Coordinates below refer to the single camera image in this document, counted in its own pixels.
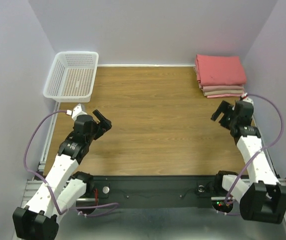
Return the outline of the red t shirt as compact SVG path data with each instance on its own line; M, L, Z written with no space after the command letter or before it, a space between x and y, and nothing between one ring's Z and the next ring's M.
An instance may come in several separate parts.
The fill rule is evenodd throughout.
M245 70L238 56L196 55L197 80L203 87L244 85Z

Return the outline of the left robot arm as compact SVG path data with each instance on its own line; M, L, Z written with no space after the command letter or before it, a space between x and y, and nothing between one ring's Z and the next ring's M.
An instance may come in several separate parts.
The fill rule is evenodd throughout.
M34 173L42 180L37 192L12 215L16 236L22 240L55 239L62 217L85 194L94 195L90 209L100 207L93 176L75 170L88 154L91 143L109 131L112 123L97 109L93 111L97 117L94 120L81 104L65 113L74 121L72 132L60 144L47 176Z

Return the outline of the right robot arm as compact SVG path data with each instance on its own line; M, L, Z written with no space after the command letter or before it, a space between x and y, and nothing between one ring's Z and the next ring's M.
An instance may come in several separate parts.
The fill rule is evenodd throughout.
M241 172L220 171L214 189L227 192L228 205L232 200L239 203L244 220L280 224L286 213L286 186L281 185L268 163L260 131L252 125L253 113L253 101L243 98L235 104L222 101L212 114L211 120L218 121L234 138L250 181L245 183Z

